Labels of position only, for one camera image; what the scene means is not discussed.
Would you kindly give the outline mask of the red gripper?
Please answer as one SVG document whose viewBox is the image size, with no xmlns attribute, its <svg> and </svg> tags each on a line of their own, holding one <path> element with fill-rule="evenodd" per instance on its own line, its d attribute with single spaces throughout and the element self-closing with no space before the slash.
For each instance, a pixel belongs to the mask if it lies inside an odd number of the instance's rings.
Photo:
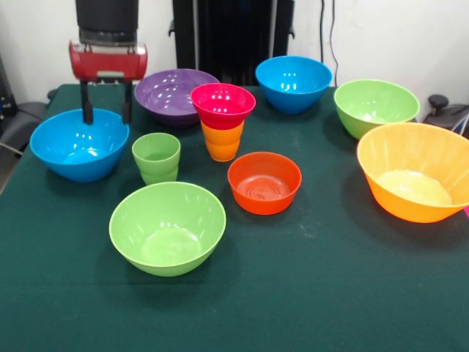
<svg viewBox="0 0 469 352">
<path fill-rule="evenodd" d="M 145 45 L 99 46 L 70 41 L 70 63 L 74 76 L 80 80 L 81 108 L 87 125 L 93 123 L 93 106 L 89 100 L 88 82 L 123 81 L 125 94 L 122 121 L 131 122 L 133 83 L 142 80 L 147 70 L 148 52 Z"/>
</svg>

